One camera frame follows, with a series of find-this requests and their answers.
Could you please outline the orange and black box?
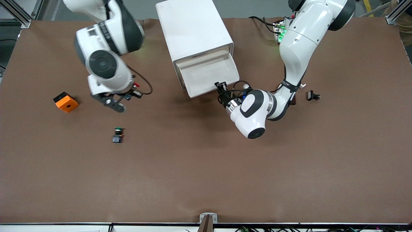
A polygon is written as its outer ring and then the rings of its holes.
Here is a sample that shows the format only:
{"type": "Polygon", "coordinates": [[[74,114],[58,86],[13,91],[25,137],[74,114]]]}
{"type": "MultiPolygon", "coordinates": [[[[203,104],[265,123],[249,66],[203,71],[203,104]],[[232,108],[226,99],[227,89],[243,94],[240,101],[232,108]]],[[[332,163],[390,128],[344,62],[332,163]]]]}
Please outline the orange and black box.
{"type": "Polygon", "coordinates": [[[67,92],[62,92],[58,96],[54,97],[53,101],[57,108],[67,113],[71,112],[79,106],[78,101],[75,100],[75,98],[69,95],[67,92]]]}

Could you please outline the brown table cover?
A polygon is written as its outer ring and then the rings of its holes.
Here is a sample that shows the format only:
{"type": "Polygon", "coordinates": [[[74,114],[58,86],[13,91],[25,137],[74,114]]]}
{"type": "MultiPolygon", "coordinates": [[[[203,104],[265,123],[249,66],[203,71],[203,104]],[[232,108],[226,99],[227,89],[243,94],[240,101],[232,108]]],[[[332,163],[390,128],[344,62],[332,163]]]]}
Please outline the brown table cover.
{"type": "Polygon", "coordinates": [[[328,31],[297,104],[254,140],[216,92],[181,89],[155,19],[124,56],[153,93],[125,113],[92,99],[73,46],[91,24],[20,32],[0,84],[0,223],[412,222],[412,66],[383,18],[328,31]],[[79,103],[69,113],[62,92],[79,103]]]}

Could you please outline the red push button switch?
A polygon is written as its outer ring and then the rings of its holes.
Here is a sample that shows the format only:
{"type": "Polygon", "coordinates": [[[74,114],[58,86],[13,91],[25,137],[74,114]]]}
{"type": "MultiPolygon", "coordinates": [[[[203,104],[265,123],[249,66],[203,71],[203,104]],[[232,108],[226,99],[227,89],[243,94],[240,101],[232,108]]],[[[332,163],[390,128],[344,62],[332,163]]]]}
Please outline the red push button switch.
{"type": "Polygon", "coordinates": [[[136,97],[136,98],[141,98],[143,96],[142,92],[138,90],[140,85],[138,83],[134,82],[130,90],[128,91],[128,98],[136,97]]]}

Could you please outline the white drawer cabinet shell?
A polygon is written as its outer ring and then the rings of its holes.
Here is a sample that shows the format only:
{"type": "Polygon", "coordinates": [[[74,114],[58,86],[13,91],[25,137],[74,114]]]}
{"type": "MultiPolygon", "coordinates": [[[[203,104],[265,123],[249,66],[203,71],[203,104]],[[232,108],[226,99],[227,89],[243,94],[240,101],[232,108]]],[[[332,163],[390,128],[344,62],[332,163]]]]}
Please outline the white drawer cabinet shell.
{"type": "Polygon", "coordinates": [[[212,0],[166,0],[155,7],[172,65],[186,90],[173,62],[234,42],[212,0]]]}

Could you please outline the aluminium frame profile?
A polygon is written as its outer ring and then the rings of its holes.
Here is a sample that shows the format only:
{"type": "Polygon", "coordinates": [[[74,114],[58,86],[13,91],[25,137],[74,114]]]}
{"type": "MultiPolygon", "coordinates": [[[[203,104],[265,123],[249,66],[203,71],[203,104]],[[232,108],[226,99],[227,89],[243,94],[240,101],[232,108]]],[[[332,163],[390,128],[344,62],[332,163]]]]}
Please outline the aluminium frame profile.
{"type": "Polygon", "coordinates": [[[385,20],[389,25],[395,25],[396,19],[412,6],[412,0],[399,0],[397,6],[385,16],[385,20]]]}
{"type": "Polygon", "coordinates": [[[44,0],[0,0],[0,26],[29,28],[39,19],[44,0]]]}

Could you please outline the white table edge rail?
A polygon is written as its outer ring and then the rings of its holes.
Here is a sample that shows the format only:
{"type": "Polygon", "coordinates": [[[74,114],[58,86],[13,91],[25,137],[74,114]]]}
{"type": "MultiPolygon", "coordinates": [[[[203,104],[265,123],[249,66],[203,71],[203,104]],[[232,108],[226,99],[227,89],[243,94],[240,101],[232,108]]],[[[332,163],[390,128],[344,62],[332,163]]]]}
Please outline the white table edge rail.
{"type": "MultiPolygon", "coordinates": [[[[4,223],[0,232],[197,232],[200,223],[4,223]]],[[[217,223],[213,232],[412,232],[412,223],[217,223]]]]}

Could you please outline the green push button switch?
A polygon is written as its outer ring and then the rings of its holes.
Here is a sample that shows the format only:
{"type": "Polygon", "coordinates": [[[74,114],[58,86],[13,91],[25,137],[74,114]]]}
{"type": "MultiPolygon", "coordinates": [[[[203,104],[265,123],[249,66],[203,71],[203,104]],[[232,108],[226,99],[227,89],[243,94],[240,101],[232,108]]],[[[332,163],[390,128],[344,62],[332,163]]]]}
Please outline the green push button switch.
{"type": "Polygon", "coordinates": [[[124,133],[124,128],[121,127],[116,127],[114,135],[112,137],[112,142],[113,143],[122,143],[123,142],[123,133],[124,133]]]}

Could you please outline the white cabinet drawer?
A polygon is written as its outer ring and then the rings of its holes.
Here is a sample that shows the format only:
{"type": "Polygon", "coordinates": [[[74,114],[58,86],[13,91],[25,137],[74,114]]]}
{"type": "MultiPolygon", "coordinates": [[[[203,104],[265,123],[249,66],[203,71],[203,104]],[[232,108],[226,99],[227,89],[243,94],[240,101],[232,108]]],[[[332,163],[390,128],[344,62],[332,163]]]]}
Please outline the white cabinet drawer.
{"type": "Polygon", "coordinates": [[[198,58],[203,58],[203,57],[216,57],[217,55],[226,54],[226,53],[233,54],[233,50],[234,50],[234,46],[232,44],[229,44],[226,46],[221,46],[221,47],[207,50],[204,52],[200,52],[197,54],[192,54],[192,55],[189,55],[188,57],[177,59],[173,63],[177,65],[178,63],[186,62],[192,59],[198,59],[198,58]]]}
{"type": "Polygon", "coordinates": [[[240,80],[238,69],[230,53],[210,54],[185,59],[176,63],[190,98],[217,89],[215,83],[230,85],[240,80]]]}

